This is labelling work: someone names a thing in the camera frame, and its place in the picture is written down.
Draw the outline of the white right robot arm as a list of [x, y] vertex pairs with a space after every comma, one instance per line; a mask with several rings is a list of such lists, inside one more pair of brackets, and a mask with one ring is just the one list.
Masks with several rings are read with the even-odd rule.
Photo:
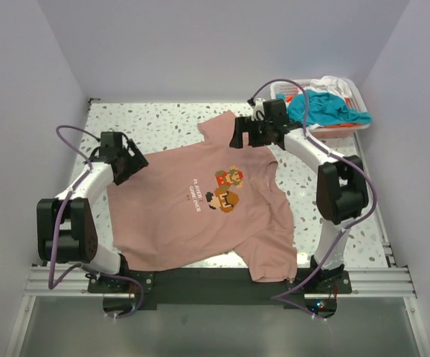
[[249, 116], [237, 117], [230, 146], [274, 144], [301, 159], [317, 175], [315, 202], [323, 218], [321, 236], [310, 258], [309, 274], [290, 290], [327, 291], [344, 272], [344, 250], [350, 230], [365, 219], [370, 204], [362, 159], [345, 156], [317, 139], [311, 126], [291, 122], [284, 100], [249, 99]]

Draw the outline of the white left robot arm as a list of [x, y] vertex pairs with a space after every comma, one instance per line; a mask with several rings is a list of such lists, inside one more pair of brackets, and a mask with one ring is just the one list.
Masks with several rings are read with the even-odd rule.
[[126, 258], [103, 247], [97, 238], [92, 206], [111, 184], [120, 185], [148, 166], [135, 142], [122, 132], [101, 132], [99, 136], [81, 129], [98, 142], [90, 155], [82, 153], [61, 134], [58, 138], [81, 155], [83, 171], [54, 198], [41, 199], [36, 205], [37, 249], [41, 260], [49, 263], [48, 288], [55, 289], [75, 268], [105, 276], [115, 292], [131, 283]]

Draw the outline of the pink printed t-shirt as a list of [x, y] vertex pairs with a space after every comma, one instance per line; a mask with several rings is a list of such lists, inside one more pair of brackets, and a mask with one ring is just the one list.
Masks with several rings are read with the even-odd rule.
[[135, 271], [181, 268], [229, 251], [251, 279], [295, 278], [294, 220], [267, 147], [233, 149], [234, 113], [198, 125], [203, 139], [147, 155], [107, 190], [113, 244]]

